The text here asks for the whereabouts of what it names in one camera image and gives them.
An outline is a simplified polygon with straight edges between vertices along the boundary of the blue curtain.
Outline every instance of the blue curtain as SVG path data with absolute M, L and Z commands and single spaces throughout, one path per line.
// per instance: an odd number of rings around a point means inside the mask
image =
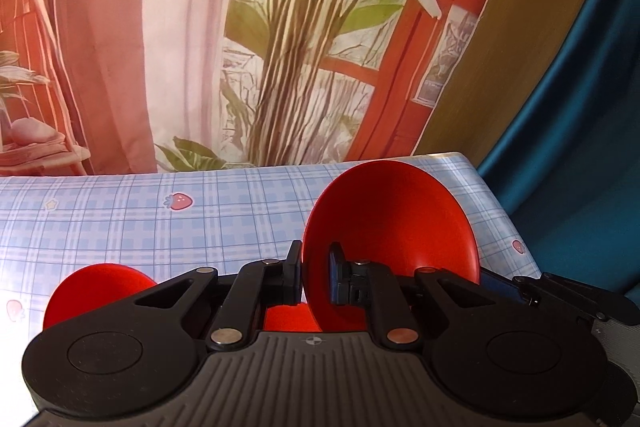
M 543 271 L 632 291 L 640 282 L 640 0 L 585 0 L 479 171 Z

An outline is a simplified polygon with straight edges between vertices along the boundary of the tablecloth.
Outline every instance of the tablecloth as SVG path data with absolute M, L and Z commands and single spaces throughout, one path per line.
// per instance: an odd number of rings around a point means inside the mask
M 481 265 L 506 277 L 540 271 L 482 178 L 460 154 L 402 161 L 432 174 L 458 200 Z M 170 279 L 199 266 L 236 273 L 286 257 L 322 190 L 355 163 L 207 172 L 0 180 L 0 397 L 8 427 L 34 412 L 19 361 L 42 329 L 49 296 L 67 275 L 122 263 Z

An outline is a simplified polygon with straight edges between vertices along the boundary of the curtain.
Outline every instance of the curtain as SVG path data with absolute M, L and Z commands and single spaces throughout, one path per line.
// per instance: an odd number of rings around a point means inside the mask
M 640 0 L 586 0 L 479 167 L 541 270 L 640 281 Z

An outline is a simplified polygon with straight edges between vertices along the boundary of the metal screw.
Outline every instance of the metal screw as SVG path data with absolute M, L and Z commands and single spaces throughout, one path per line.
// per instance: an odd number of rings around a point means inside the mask
M 221 328 L 211 333 L 211 340 L 221 346 L 235 344 L 242 340 L 242 333 L 234 328 Z
M 409 328 L 396 328 L 386 334 L 386 337 L 394 344 L 411 344 L 418 340 L 418 332 Z

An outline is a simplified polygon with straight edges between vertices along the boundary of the chair backrest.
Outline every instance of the chair backrest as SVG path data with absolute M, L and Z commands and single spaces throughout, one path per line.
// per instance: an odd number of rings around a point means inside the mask
M 17 53 L 18 66 L 50 80 L 46 85 L 16 86 L 12 91 L 22 99 L 4 99 L 9 120 L 31 116 L 43 121 L 65 135 L 71 150 L 77 142 L 60 87 L 66 73 L 44 0 L 0 0 L 0 51 Z

